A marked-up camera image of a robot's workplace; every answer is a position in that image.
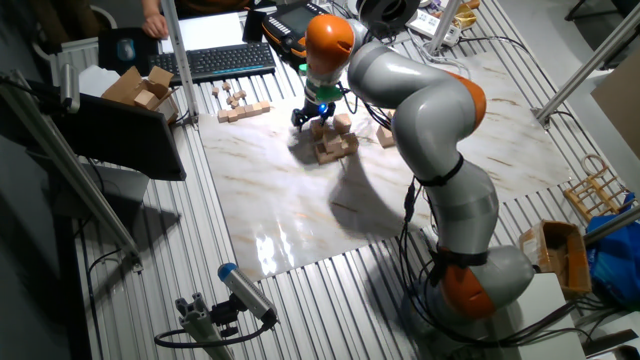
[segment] blue cap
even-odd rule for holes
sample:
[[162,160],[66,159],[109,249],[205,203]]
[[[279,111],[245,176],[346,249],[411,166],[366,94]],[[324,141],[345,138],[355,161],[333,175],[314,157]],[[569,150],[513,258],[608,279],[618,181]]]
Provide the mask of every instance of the blue cap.
[[227,276],[229,276],[229,274],[231,274],[231,272],[237,268],[238,265],[234,263],[226,263],[220,265],[220,267],[218,268],[218,277],[220,278],[220,281],[224,282]]

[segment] power strip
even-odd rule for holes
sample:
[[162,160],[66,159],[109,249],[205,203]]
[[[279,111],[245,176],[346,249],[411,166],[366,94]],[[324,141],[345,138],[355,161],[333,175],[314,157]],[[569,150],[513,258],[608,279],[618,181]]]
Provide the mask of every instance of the power strip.
[[[407,22],[407,27],[427,36],[429,39],[433,39],[433,35],[436,33],[438,24],[440,24],[440,19],[429,15],[424,10],[418,9],[411,20]],[[449,26],[449,32],[444,36],[442,43],[447,46],[454,46],[458,43],[458,38],[460,38],[460,29],[451,25]]]

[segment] marble-patterned table surface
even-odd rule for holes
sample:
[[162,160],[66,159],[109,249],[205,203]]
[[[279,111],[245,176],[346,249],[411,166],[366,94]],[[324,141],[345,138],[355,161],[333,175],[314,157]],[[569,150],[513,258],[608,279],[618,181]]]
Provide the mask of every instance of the marble-patterned table surface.
[[[570,178],[562,156],[493,54],[460,60],[484,89],[484,122],[459,144],[489,173],[501,202]],[[291,111],[303,98],[272,103],[270,113],[200,133],[238,265],[259,280],[398,235],[412,173],[395,147],[383,149],[364,107],[351,115],[357,154],[318,165],[308,125],[298,133]],[[346,113],[344,102],[336,114]],[[419,200],[414,229],[429,225]]]

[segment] wooden block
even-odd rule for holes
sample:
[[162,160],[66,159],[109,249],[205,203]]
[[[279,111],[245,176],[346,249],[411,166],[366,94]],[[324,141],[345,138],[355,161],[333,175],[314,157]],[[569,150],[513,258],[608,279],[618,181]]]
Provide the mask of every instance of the wooden block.
[[255,103],[250,106],[251,106],[251,113],[253,114],[251,116],[262,114],[262,106],[260,106],[260,103]]
[[244,109],[247,112],[247,117],[262,114],[262,111],[260,111],[260,105],[258,104],[247,105],[244,107]]
[[244,99],[245,97],[247,97],[247,92],[244,90],[240,90],[237,93],[233,94],[233,97],[236,98],[236,100]]
[[238,113],[235,110],[229,110],[227,114],[229,115],[229,122],[238,121]]
[[218,122],[227,122],[229,121],[229,112],[227,110],[218,111]]
[[339,114],[333,117],[333,128],[338,134],[346,134],[351,130],[351,119],[348,114]]
[[238,114],[238,119],[244,119],[247,117],[247,112],[244,109],[244,106],[238,106],[236,109],[236,114]]
[[160,99],[158,99],[152,92],[147,90],[140,91],[140,94],[136,96],[133,102],[145,109],[155,109],[158,103],[160,103]]
[[326,163],[330,163],[335,161],[337,157],[332,154],[327,153],[327,149],[324,147],[323,143],[318,143],[314,147],[316,158],[318,159],[318,164],[324,165]]
[[358,151],[358,146],[360,143],[358,142],[358,137],[354,133],[347,133],[340,135],[342,138],[342,151],[344,155],[355,154]]
[[259,104],[260,104],[260,108],[261,108],[260,110],[263,113],[271,111],[271,105],[269,104],[269,101],[267,101],[267,100],[260,101]]
[[322,142],[328,153],[342,154],[342,138],[333,129],[325,129],[322,134]]
[[324,129],[327,128],[326,126],[320,126],[321,123],[322,120],[320,119],[311,120],[311,137],[313,141],[320,141],[324,134]]
[[385,127],[378,127],[378,131],[376,132],[376,136],[378,137],[378,141],[383,148],[388,148],[396,144],[396,141],[393,139],[393,134],[390,130],[387,130]]

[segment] white paper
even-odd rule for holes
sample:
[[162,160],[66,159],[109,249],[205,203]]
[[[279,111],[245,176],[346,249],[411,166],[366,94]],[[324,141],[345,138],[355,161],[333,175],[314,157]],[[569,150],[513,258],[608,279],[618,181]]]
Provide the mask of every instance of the white paper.
[[[242,44],[238,13],[180,20],[180,32],[186,51]],[[171,40],[162,40],[162,51],[173,52]]]
[[101,97],[118,79],[117,72],[91,65],[78,76],[80,93]]

